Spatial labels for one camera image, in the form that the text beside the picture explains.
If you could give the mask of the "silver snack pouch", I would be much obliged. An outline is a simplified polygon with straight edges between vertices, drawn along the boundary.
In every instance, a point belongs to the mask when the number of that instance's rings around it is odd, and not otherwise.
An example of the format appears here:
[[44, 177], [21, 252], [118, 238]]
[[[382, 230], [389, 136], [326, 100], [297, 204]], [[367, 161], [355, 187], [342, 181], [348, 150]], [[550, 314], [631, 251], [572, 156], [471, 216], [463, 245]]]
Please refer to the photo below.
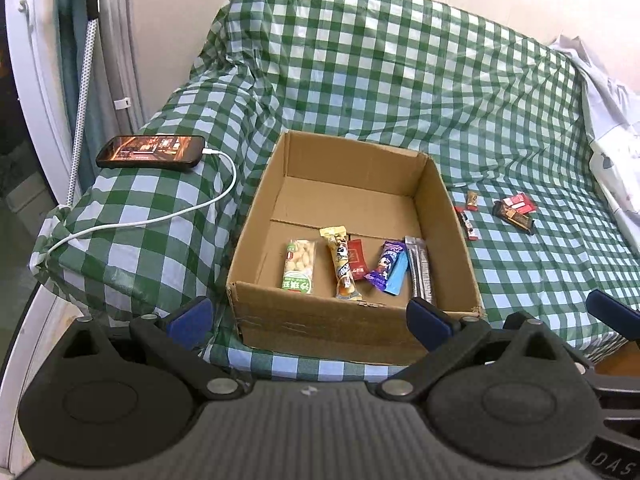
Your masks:
[[406, 236], [405, 245], [409, 260], [412, 296], [431, 304], [434, 296], [425, 240], [420, 237]]

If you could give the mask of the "yellow snack bag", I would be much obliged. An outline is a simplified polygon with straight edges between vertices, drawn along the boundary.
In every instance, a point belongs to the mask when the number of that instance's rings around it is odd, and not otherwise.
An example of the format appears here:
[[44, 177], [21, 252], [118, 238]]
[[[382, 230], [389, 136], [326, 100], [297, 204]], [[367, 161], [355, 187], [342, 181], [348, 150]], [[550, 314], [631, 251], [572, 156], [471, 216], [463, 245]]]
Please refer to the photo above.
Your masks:
[[349, 266], [348, 236], [344, 226], [328, 226], [320, 230], [320, 236], [329, 247], [336, 278], [335, 298], [341, 300], [361, 300], [355, 279]]

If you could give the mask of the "blue snack stick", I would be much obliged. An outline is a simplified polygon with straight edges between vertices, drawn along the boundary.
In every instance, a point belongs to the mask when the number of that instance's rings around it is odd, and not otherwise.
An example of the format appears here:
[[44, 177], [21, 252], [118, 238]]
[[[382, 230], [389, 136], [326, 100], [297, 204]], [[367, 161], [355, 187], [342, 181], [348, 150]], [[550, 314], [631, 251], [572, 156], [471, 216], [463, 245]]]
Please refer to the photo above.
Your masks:
[[392, 296], [398, 296], [404, 284], [405, 275], [408, 269], [408, 256], [407, 251], [404, 250], [398, 255], [396, 263], [393, 267], [390, 276], [386, 281], [384, 292]]

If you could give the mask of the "purple snack bar wrapper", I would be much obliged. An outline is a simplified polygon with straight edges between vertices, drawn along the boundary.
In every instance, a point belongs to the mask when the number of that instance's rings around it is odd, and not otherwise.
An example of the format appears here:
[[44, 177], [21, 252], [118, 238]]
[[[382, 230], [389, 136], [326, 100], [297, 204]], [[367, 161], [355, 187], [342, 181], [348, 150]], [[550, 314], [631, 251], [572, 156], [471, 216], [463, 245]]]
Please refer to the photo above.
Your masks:
[[382, 252], [378, 257], [376, 265], [366, 274], [364, 278], [375, 288], [384, 292], [390, 274], [395, 269], [400, 256], [406, 251], [406, 245], [400, 240], [386, 240], [382, 246]]

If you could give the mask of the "red white slim bar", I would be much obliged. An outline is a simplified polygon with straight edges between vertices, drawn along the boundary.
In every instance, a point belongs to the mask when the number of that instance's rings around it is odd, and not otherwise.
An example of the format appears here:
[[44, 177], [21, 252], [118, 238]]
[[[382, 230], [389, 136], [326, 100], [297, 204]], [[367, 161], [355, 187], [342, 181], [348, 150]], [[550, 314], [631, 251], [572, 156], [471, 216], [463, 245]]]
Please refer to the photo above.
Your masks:
[[480, 234], [478, 234], [477, 229], [475, 229], [475, 226], [473, 226], [473, 223], [469, 216], [466, 214], [465, 210], [462, 207], [455, 206], [454, 211], [456, 212], [461, 229], [463, 230], [466, 239], [470, 242], [479, 240]]

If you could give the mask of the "red square snack packet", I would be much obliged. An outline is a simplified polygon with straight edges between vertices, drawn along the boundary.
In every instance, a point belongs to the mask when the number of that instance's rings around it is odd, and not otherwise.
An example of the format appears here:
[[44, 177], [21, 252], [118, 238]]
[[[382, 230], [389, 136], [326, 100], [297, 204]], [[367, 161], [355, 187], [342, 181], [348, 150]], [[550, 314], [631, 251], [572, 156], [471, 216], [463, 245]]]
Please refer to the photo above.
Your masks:
[[359, 238], [353, 238], [347, 243], [349, 269], [352, 271], [352, 277], [355, 281], [361, 281], [366, 278], [369, 268], [364, 258], [362, 243]]

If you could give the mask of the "peanut snack pack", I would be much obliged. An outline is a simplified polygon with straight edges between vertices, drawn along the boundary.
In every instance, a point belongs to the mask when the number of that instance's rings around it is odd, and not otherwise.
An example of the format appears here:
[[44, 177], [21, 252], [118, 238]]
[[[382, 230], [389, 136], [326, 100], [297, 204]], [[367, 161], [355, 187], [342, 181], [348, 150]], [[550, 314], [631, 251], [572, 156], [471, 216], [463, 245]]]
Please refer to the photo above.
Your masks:
[[290, 240], [286, 245], [281, 288], [310, 295], [314, 280], [314, 240]]

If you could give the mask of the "cardboard box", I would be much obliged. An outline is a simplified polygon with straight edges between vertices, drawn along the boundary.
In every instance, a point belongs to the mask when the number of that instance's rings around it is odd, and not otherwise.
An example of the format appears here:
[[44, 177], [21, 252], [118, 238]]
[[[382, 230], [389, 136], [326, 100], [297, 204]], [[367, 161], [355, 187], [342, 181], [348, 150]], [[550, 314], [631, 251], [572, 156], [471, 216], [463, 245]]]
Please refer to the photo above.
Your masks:
[[398, 294], [335, 271], [328, 229], [366, 271], [385, 248], [423, 240], [432, 303], [450, 318], [484, 309], [457, 211], [427, 154], [327, 134], [282, 134], [262, 174], [227, 280], [236, 331], [259, 350], [406, 365], [424, 355]]

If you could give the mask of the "black smartphone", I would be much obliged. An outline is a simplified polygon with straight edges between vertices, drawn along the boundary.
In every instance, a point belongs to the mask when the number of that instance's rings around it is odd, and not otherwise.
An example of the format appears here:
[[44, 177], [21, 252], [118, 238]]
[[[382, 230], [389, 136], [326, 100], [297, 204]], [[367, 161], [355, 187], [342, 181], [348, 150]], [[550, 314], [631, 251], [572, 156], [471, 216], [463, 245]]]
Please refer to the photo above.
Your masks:
[[186, 171], [200, 162], [204, 148], [202, 136], [114, 136], [96, 155], [96, 166]]

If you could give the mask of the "white printed pillow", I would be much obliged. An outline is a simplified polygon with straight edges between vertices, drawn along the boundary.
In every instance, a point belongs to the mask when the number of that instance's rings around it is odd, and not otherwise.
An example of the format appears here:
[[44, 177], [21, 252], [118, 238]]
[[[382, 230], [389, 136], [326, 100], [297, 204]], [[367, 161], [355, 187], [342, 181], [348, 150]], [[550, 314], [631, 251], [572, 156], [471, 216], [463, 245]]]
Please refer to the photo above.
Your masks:
[[589, 169], [618, 229], [639, 250], [639, 96], [613, 78], [582, 38], [559, 36], [582, 81], [582, 114], [592, 155]]

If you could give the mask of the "green checkered cloth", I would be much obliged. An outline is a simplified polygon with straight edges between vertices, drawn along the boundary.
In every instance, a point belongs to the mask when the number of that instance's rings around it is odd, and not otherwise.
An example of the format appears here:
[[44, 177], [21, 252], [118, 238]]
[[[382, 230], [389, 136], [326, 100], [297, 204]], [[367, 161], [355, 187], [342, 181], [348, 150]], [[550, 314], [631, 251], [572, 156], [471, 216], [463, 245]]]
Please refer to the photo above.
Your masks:
[[[186, 172], [104, 169], [44, 220], [29, 267], [52, 292], [116, 327], [205, 296], [219, 318], [202, 356], [257, 377], [379, 382], [406, 365], [310, 358], [243, 344], [227, 292], [235, 247], [274, 147], [287, 132], [427, 154], [454, 206], [484, 312], [523, 311], [598, 362], [620, 334], [590, 292], [639, 302], [639, 263], [589, 169], [582, 81], [562, 53], [427, 0], [229, 0], [189, 80], [143, 126], [202, 136]], [[478, 211], [465, 208], [466, 192]], [[524, 193], [534, 234], [492, 214]]]

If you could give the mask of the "white door frame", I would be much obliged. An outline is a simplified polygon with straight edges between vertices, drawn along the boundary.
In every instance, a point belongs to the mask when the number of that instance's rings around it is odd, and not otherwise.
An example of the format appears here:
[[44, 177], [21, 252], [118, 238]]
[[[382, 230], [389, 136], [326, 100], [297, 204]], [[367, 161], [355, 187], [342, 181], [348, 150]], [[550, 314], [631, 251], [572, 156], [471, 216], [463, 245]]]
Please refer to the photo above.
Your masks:
[[58, 62], [54, 0], [4, 0], [12, 70], [22, 113], [55, 200], [66, 201], [72, 133]]

